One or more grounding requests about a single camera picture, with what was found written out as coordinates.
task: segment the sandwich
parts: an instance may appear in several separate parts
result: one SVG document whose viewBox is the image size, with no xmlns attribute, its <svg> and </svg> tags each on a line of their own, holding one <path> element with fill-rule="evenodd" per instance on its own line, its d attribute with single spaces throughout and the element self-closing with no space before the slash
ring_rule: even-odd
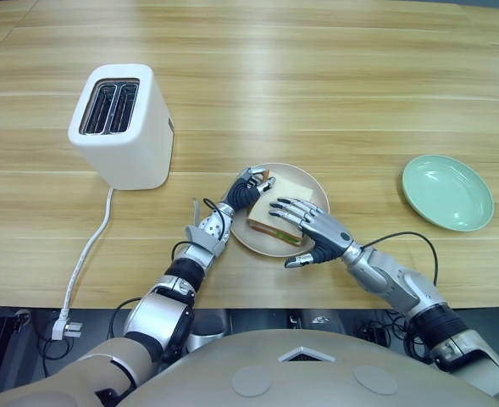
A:
<svg viewBox="0 0 499 407">
<path fill-rule="evenodd" d="M 247 217 L 247 224 L 255 231 L 266 233 L 293 246 L 300 246 L 302 232 L 291 223 L 270 215 L 268 212 L 272 208 L 269 204 L 279 197 L 299 198 L 308 201 L 313 196 L 313 190 L 270 171 L 264 174 L 264 180 L 266 181 L 272 176 L 275 178 L 274 187 L 264 193 L 253 205 Z"/>
</svg>

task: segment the floor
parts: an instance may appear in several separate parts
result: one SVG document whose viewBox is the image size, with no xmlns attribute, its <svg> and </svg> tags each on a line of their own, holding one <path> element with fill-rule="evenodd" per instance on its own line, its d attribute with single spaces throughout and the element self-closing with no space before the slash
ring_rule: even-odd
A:
<svg viewBox="0 0 499 407">
<path fill-rule="evenodd" d="M 11 315 L 15 309 L 0 308 L 0 316 Z M 74 309 L 71 311 L 73 321 L 83 323 L 83 335 L 74 340 L 74 346 L 66 357 L 61 360 L 47 361 L 47 369 L 54 374 L 68 363 L 80 358 L 83 354 L 104 341 L 108 332 L 108 321 L 112 315 L 111 309 Z M 114 324 L 114 332 L 119 335 L 123 322 L 129 310 L 119 312 Z M 292 310 L 286 309 L 234 309 L 230 311 L 230 331 L 233 334 L 259 329 L 287 328 L 291 324 L 289 315 Z M 326 312 L 339 316 L 341 329 L 346 334 L 356 336 L 358 328 L 370 320 L 383 321 L 384 312 L 376 309 L 340 309 L 311 310 L 310 315 L 321 315 Z M 465 309 L 457 311 L 481 336 L 499 353 L 499 308 Z M 50 309 L 35 309 L 34 323 L 42 332 L 42 328 L 55 316 L 56 311 Z M 403 354 L 402 342 L 391 335 L 391 350 Z M 0 373 L 0 391 L 25 384 L 28 372 L 32 371 L 32 381 L 44 377 L 42 359 L 36 350 L 36 335 L 32 325 L 25 326 L 17 335 L 13 335 L 7 360 Z M 55 343 L 48 351 L 51 356 L 62 354 L 66 347 L 64 343 Z"/>
</svg>

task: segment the light green plate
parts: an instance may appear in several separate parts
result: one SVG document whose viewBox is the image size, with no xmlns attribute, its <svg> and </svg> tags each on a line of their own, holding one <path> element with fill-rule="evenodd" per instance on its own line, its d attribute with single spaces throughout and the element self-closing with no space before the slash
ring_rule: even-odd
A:
<svg viewBox="0 0 499 407">
<path fill-rule="evenodd" d="M 494 215 L 494 199 L 466 164 L 443 155 L 422 155 L 403 170 L 409 203 L 430 222 L 453 231 L 476 231 Z"/>
</svg>

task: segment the humanoid robot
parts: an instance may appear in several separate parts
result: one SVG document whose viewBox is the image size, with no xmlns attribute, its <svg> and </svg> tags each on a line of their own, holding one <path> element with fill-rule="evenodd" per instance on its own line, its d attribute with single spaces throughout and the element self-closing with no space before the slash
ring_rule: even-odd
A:
<svg viewBox="0 0 499 407">
<path fill-rule="evenodd" d="M 274 185 L 262 168 L 236 178 L 209 217 L 130 312 L 123 337 L 101 343 L 59 373 L 0 394 L 0 405 L 499 406 L 499 356 L 452 311 L 435 286 L 389 254 L 358 244 L 315 205 L 280 198 L 270 214 L 314 240 L 301 267 L 341 259 L 360 287 L 404 315 L 436 368 L 354 337 L 266 330 L 224 337 L 182 355 L 204 277 L 225 250 L 236 211 Z M 174 361 L 157 374 L 158 364 Z"/>
</svg>

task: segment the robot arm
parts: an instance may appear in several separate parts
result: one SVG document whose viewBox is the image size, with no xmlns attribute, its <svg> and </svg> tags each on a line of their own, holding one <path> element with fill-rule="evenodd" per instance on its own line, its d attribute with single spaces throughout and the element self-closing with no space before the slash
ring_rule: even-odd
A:
<svg viewBox="0 0 499 407">
<path fill-rule="evenodd" d="M 198 227 L 186 228 L 187 246 L 130 312 L 123 337 L 110 339 L 58 374 L 0 394 L 0 405 L 116 405 L 171 362 L 191 330 L 192 306 L 215 258 L 225 249 L 234 213 L 274 185 L 264 169 L 247 168 Z"/>
<path fill-rule="evenodd" d="M 341 258 L 360 287 L 405 316 L 441 370 L 499 398 L 499 356 L 478 332 L 468 329 L 426 277 L 399 265 L 389 254 L 356 243 L 341 223 L 312 203 L 279 198 L 270 205 L 271 215 L 296 225 L 315 241 L 310 253 L 288 259 L 285 267 Z"/>
</svg>

